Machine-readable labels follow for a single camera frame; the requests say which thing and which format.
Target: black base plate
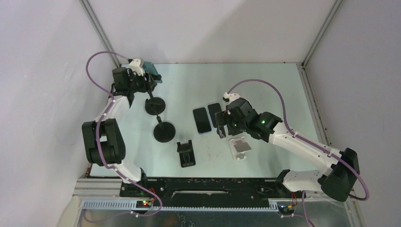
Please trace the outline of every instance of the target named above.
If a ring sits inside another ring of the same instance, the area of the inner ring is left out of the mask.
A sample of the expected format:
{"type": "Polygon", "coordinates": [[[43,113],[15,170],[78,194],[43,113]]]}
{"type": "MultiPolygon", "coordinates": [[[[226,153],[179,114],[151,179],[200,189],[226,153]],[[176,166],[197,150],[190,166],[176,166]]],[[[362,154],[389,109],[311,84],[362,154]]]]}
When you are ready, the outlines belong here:
{"type": "Polygon", "coordinates": [[[169,122],[163,122],[163,128],[160,125],[156,125],[153,130],[153,136],[161,143],[167,143],[172,140],[175,136],[175,127],[169,122]]]}
{"type": "MultiPolygon", "coordinates": [[[[269,207],[270,198],[291,199],[292,192],[279,193],[275,179],[271,178],[175,178],[148,177],[147,187],[155,189],[163,206],[167,207],[213,207],[213,208],[262,208],[269,207]],[[206,191],[205,193],[176,193],[177,191],[206,191]]],[[[149,197],[133,184],[122,183],[120,197],[149,197]]],[[[296,192],[301,198],[302,192],[296,192]]]]}
{"type": "Polygon", "coordinates": [[[154,97],[153,99],[146,99],[145,101],[145,110],[152,116],[161,114],[165,108],[166,103],[162,98],[154,97]]]}

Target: robotic arm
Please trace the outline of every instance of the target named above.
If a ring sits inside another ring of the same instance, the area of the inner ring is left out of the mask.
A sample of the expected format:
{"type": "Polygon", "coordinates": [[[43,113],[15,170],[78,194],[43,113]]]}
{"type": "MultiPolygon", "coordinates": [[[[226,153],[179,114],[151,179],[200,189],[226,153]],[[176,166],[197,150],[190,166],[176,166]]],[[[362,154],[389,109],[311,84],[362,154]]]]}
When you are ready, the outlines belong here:
{"type": "Polygon", "coordinates": [[[130,59],[128,67],[119,67],[113,70],[114,83],[111,93],[114,100],[110,97],[102,114],[91,122],[82,125],[85,151],[88,161],[93,164],[103,166],[96,143],[96,124],[111,102],[114,105],[105,115],[100,123],[100,144],[106,163],[113,169],[117,169],[127,178],[138,182],[145,177],[141,168],[130,162],[123,162],[125,158],[125,144],[118,127],[118,122],[131,107],[134,100],[134,93],[148,92],[155,89],[157,83],[161,83],[161,76],[151,62],[143,61],[141,58],[130,59]]]}
{"type": "Polygon", "coordinates": [[[225,111],[216,113],[217,133],[220,138],[226,137],[224,128],[226,125],[229,135],[235,136],[246,132],[254,139],[263,140],[267,143],[271,142],[311,163],[315,163],[318,170],[301,172],[283,170],[280,173],[276,182],[282,184],[291,192],[324,192],[337,201],[345,201],[348,198],[357,177],[331,155],[334,154],[341,157],[359,174],[358,158],[355,151],[349,148],[340,151],[336,148],[313,142],[315,145],[330,152],[329,155],[326,155],[317,147],[296,137],[300,135],[297,131],[295,131],[294,135],[291,134],[279,117],[269,112],[257,113],[250,103],[238,94],[225,93],[223,99],[228,102],[228,106],[225,111]]]}

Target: black smartphone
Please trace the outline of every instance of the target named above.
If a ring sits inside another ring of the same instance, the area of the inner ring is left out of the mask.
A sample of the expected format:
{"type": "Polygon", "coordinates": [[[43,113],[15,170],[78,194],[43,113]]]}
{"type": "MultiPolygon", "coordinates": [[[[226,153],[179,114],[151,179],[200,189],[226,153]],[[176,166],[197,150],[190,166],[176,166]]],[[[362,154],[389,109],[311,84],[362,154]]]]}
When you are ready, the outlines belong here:
{"type": "Polygon", "coordinates": [[[213,104],[208,105],[208,110],[209,110],[210,119],[212,120],[213,127],[217,128],[215,114],[218,112],[221,112],[220,103],[213,103],[213,104]]]}
{"type": "Polygon", "coordinates": [[[199,134],[212,131],[212,127],[210,126],[210,121],[208,118],[208,113],[206,112],[205,107],[194,109],[192,112],[199,134]]]}

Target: metal frame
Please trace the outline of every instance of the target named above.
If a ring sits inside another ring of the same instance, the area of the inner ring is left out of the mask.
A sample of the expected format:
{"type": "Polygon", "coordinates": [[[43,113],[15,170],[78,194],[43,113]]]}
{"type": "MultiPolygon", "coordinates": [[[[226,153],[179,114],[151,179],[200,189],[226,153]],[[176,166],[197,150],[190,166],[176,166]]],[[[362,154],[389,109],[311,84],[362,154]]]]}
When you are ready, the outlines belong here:
{"type": "MultiPolygon", "coordinates": [[[[93,11],[92,6],[90,5],[88,0],[79,0],[79,2],[82,5],[82,8],[84,9],[85,13],[87,14],[90,23],[92,24],[93,28],[95,29],[97,35],[99,36],[100,41],[102,42],[103,46],[107,51],[112,51],[114,52],[114,49],[112,47],[112,44],[110,43],[109,39],[106,36],[105,31],[103,30],[99,19],[96,16],[96,13],[93,11]]],[[[117,59],[117,56],[114,54],[110,54],[110,58],[112,59],[112,62],[116,67],[120,66],[120,62],[117,59]]]]}
{"type": "Polygon", "coordinates": [[[336,0],[333,4],[333,6],[330,9],[329,14],[327,15],[326,19],[323,22],[322,27],[320,28],[319,32],[317,33],[316,38],[314,39],[314,42],[312,43],[311,48],[309,48],[308,53],[306,54],[304,60],[302,61],[302,65],[306,67],[311,59],[311,57],[314,54],[314,51],[316,50],[316,47],[320,43],[322,37],[327,31],[327,28],[333,21],[334,17],[336,16],[337,12],[339,11],[340,7],[342,6],[344,0],[336,0]]]}
{"type": "MultiPolygon", "coordinates": [[[[107,38],[105,31],[103,30],[92,6],[89,3],[89,0],[79,0],[82,8],[86,12],[88,19],[90,20],[91,24],[93,25],[99,39],[101,40],[104,48],[108,51],[113,51],[113,47],[107,38]]],[[[321,143],[330,145],[330,140],[327,135],[326,128],[323,125],[323,120],[320,115],[318,103],[315,99],[314,93],[311,88],[311,84],[306,72],[306,67],[313,56],[318,44],[320,43],[322,37],[326,33],[329,25],[333,21],[335,15],[338,13],[340,7],[342,6],[344,0],[336,0],[327,15],[322,27],[320,28],[315,40],[313,41],[312,46],[310,47],[307,55],[305,56],[304,60],[300,63],[297,63],[299,75],[301,78],[302,85],[305,90],[306,99],[308,101],[308,105],[311,111],[311,115],[313,118],[314,126],[316,132],[318,132],[318,140],[321,143]]],[[[116,65],[116,67],[120,66],[120,62],[115,55],[110,54],[112,62],[116,65]]],[[[79,208],[78,216],[76,218],[76,225],[79,222],[79,217],[81,214],[82,209],[90,208],[90,206],[95,206],[96,209],[114,209],[114,210],[124,210],[127,207],[130,207],[133,201],[136,201],[140,198],[121,198],[120,188],[121,188],[121,179],[89,179],[89,178],[80,178],[77,180],[77,184],[74,190],[73,195],[78,196],[81,199],[81,206],[79,208]],[[118,206],[113,207],[111,204],[121,204],[118,206]]],[[[321,198],[313,197],[313,199],[306,199],[305,201],[327,201],[331,200],[330,198],[324,197],[321,198]]],[[[288,202],[288,199],[269,199],[269,202],[273,205],[273,208],[277,207],[277,202],[288,202]]],[[[347,216],[349,219],[349,223],[352,227],[356,226],[366,226],[363,215],[360,210],[360,206],[358,201],[356,200],[348,200],[344,203],[345,209],[348,211],[347,216]]],[[[267,211],[265,209],[255,210],[255,211],[267,211]]]]}
{"type": "MultiPolygon", "coordinates": [[[[84,199],[81,202],[82,209],[88,210],[148,210],[148,208],[137,208],[136,202],[143,200],[143,198],[123,198],[123,199],[84,199]]],[[[165,207],[163,210],[166,211],[256,211],[256,212],[277,212],[278,205],[277,201],[270,201],[270,207],[263,208],[194,208],[194,207],[165,207]]]]}

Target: purple cable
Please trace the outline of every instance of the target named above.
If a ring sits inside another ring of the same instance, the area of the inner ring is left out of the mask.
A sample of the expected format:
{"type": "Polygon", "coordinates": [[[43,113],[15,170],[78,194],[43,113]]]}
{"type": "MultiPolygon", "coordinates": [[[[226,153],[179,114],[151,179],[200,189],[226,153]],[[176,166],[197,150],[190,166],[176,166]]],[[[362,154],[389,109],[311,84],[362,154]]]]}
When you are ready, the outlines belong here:
{"type": "Polygon", "coordinates": [[[113,218],[115,218],[115,217],[117,217],[117,216],[120,216],[120,215],[123,215],[123,214],[129,214],[129,213],[131,213],[131,211],[124,211],[124,212],[120,212],[120,213],[114,214],[114,215],[112,215],[112,216],[110,216],[110,217],[107,217],[107,218],[105,218],[105,219],[102,219],[102,220],[92,221],[92,220],[87,219],[87,211],[84,210],[84,215],[83,215],[83,216],[84,216],[84,220],[85,220],[85,221],[94,224],[94,223],[105,222],[105,221],[108,221],[108,220],[110,220],[110,219],[113,219],[113,218]]]}
{"type": "Polygon", "coordinates": [[[306,223],[308,224],[309,227],[311,227],[311,225],[313,225],[313,224],[311,223],[311,221],[309,221],[308,216],[306,215],[305,199],[304,199],[305,195],[306,195],[306,192],[302,191],[302,208],[304,209],[304,216],[305,216],[306,223]]]}
{"type": "MultiPolygon", "coordinates": [[[[277,95],[278,95],[279,98],[280,98],[281,105],[282,105],[282,107],[283,107],[284,124],[285,124],[287,130],[288,130],[293,136],[295,136],[296,138],[298,138],[298,139],[304,141],[305,143],[307,143],[307,144],[309,144],[309,145],[311,145],[311,146],[313,146],[313,147],[315,147],[315,148],[321,150],[323,153],[325,153],[325,154],[327,154],[327,155],[330,155],[330,152],[329,152],[328,150],[326,150],[325,148],[320,147],[319,145],[313,143],[312,141],[307,140],[306,138],[300,136],[299,134],[295,135],[294,131],[292,131],[292,129],[291,129],[290,126],[288,125],[287,114],[286,114],[286,106],[285,106],[285,104],[284,104],[283,96],[281,96],[281,93],[279,92],[279,90],[277,90],[277,88],[276,88],[275,86],[273,86],[271,83],[269,83],[269,82],[267,82],[267,81],[264,81],[264,80],[262,80],[262,79],[246,79],[246,80],[240,81],[240,82],[238,82],[237,84],[235,84],[227,93],[230,94],[231,91],[232,91],[234,88],[236,88],[237,86],[239,86],[240,84],[243,84],[243,83],[245,83],[245,82],[251,82],[251,81],[264,83],[264,84],[266,84],[266,85],[269,85],[272,89],[274,89],[274,90],[276,91],[277,95]]],[[[357,179],[359,180],[359,182],[361,182],[361,185],[362,185],[362,187],[364,188],[365,194],[366,194],[364,198],[356,197],[356,196],[351,195],[351,194],[350,194],[349,196],[350,196],[351,198],[353,198],[353,199],[360,200],[360,201],[366,201],[366,200],[368,200],[369,197],[370,197],[370,194],[369,194],[369,190],[367,189],[367,185],[365,184],[365,182],[363,181],[363,179],[361,178],[361,176],[355,171],[355,169],[352,168],[352,167],[351,167],[348,163],[346,163],[344,160],[342,160],[341,158],[339,158],[337,155],[331,154],[331,157],[333,157],[334,159],[336,159],[337,161],[339,161],[339,162],[341,162],[343,165],[345,165],[345,166],[357,177],[357,179]]]]}
{"type": "MultiPolygon", "coordinates": [[[[299,214],[294,214],[294,216],[292,215],[283,215],[284,218],[293,218],[293,217],[301,217],[303,219],[305,219],[304,216],[299,215],[299,214]]],[[[311,222],[311,220],[308,219],[308,222],[311,224],[312,227],[315,227],[314,224],[311,222]]]]}
{"type": "Polygon", "coordinates": [[[105,157],[104,157],[103,151],[102,151],[102,146],[100,145],[100,134],[99,134],[99,129],[100,129],[100,123],[102,122],[102,120],[104,119],[104,117],[107,115],[107,113],[110,111],[110,109],[111,109],[112,106],[114,105],[115,100],[114,100],[113,94],[112,94],[111,92],[109,92],[108,90],[106,90],[105,88],[103,88],[102,86],[98,85],[98,84],[92,79],[92,77],[91,77],[90,74],[89,74],[89,63],[90,63],[90,61],[91,61],[94,57],[96,57],[97,55],[103,54],[103,53],[115,54],[115,55],[117,55],[117,56],[119,56],[119,57],[122,57],[122,58],[124,58],[124,59],[126,59],[126,60],[128,59],[127,57],[125,57],[125,56],[123,56],[123,55],[121,55],[121,54],[118,54],[118,53],[116,53],[116,52],[112,52],[112,51],[100,51],[100,52],[97,52],[97,53],[93,54],[93,55],[88,59],[88,61],[87,61],[86,72],[87,72],[87,76],[89,77],[89,80],[90,80],[94,85],[96,85],[98,88],[100,88],[101,90],[103,90],[104,92],[106,92],[106,93],[110,96],[110,98],[112,98],[112,100],[113,100],[113,101],[110,102],[110,104],[107,106],[105,112],[104,112],[103,115],[99,118],[99,120],[98,120],[98,122],[97,122],[97,124],[96,124],[96,143],[97,143],[97,148],[99,149],[99,156],[100,156],[100,159],[102,160],[103,165],[104,165],[107,169],[113,169],[121,178],[127,179],[131,184],[133,184],[133,185],[137,186],[138,188],[140,188],[140,189],[146,191],[147,193],[153,195],[153,196],[159,201],[160,206],[159,206],[159,208],[158,208],[154,213],[151,213],[151,214],[148,214],[148,213],[145,213],[145,214],[138,214],[138,213],[133,212],[133,211],[125,211],[125,212],[118,213],[118,214],[116,214],[116,215],[113,215],[113,216],[111,216],[111,217],[108,217],[108,218],[106,218],[106,219],[99,220],[99,221],[90,221],[90,220],[88,220],[88,219],[84,216],[84,219],[85,219],[87,222],[90,222],[90,223],[99,223],[99,222],[107,221],[107,220],[109,220],[109,219],[111,219],[111,218],[114,218],[114,217],[119,216],[119,215],[121,215],[121,214],[127,214],[127,213],[133,213],[133,214],[135,214],[135,215],[137,215],[137,216],[145,216],[145,217],[147,217],[147,216],[152,216],[152,215],[157,214],[157,213],[162,209],[162,207],[163,207],[163,203],[162,203],[160,197],[158,197],[155,193],[153,193],[152,191],[150,191],[150,190],[148,190],[148,189],[142,187],[141,185],[137,184],[137,183],[134,182],[133,180],[131,180],[131,179],[129,179],[128,177],[124,176],[124,174],[122,174],[120,171],[118,171],[117,168],[110,167],[110,166],[108,166],[108,164],[106,163],[106,160],[105,160],[105,157]]]}

